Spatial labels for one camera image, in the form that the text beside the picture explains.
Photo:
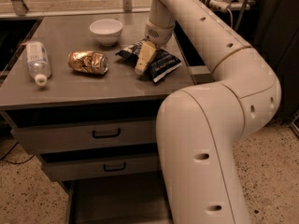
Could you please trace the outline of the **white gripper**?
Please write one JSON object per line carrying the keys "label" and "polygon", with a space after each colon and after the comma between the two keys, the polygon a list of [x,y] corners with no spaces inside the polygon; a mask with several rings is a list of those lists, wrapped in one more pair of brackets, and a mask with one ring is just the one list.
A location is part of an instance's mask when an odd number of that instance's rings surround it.
{"label": "white gripper", "polygon": [[146,41],[139,52],[138,60],[135,66],[135,72],[138,75],[143,75],[147,70],[150,62],[156,54],[156,46],[165,46],[172,37],[174,27],[161,28],[147,19],[144,36],[150,40]]}

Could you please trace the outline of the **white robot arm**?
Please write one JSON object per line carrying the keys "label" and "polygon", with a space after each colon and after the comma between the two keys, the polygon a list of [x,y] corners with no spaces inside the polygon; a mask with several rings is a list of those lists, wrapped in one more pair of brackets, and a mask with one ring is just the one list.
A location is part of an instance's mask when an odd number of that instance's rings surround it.
{"label": "white robot arm", "polygon": [[156,139],[174,224],[250,224],[233,144],[260,130],[281,100],[277,75],[250,43],[199,0],[152,0],[146,37],[178,24],[213,76],[165,98]]}

